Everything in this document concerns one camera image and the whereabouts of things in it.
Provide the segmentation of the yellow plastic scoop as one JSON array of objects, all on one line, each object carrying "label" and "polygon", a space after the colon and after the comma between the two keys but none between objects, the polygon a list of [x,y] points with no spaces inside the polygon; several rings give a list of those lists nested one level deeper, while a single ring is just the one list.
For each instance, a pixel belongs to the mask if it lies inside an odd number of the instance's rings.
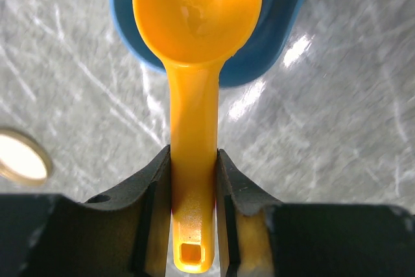
[{"label": "yellow plastic scoop", "polygon": [[262,0],[132,0],[147,47],[168,78],[173,256],[203,273],[214,255],[219,75],[248,41]]}]

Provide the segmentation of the blue lollipop tray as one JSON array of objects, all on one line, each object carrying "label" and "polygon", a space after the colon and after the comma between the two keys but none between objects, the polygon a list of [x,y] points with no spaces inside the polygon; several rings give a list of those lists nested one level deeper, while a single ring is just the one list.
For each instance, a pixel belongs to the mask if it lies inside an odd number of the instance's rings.
[{"label": "blue lollipop tray", "polygon": [[[304,0],[263,0],[259,21],[247,43],[230,58],[219,77],[221,88],[247,84],[266,73],[279,58]],[[146,68],[166,74],[137,29],[132,0],[110,0],[113,22],[128,50]]]}]

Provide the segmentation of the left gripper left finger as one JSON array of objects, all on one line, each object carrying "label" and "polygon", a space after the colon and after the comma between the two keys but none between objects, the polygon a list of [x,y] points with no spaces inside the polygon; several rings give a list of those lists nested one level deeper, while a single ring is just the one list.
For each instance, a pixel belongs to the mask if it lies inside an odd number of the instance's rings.
[{"label": "left gripper left finger", "polygon": [[164,276],[170,149],[116,186],[76,202],[1,195],[2,276]]}]

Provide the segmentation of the beige round jar lid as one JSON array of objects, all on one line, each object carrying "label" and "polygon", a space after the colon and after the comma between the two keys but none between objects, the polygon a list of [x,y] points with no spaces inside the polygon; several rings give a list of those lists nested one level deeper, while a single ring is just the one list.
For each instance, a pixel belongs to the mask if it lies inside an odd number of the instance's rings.
[{"label": "beige round jar lid", "polygon": [[52,175],[46,150],[30,135],[1,127],[1,176],[26,186],[40,186]]}]

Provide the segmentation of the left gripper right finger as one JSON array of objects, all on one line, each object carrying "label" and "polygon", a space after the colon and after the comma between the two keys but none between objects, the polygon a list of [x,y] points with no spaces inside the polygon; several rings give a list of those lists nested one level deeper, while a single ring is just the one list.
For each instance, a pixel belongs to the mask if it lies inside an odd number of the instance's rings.
[{"label": "left gripper right finger", "polygon": [[222,276],[414,275],[414,215],[402,207],[282,202],[224,150],[216,178]]}]

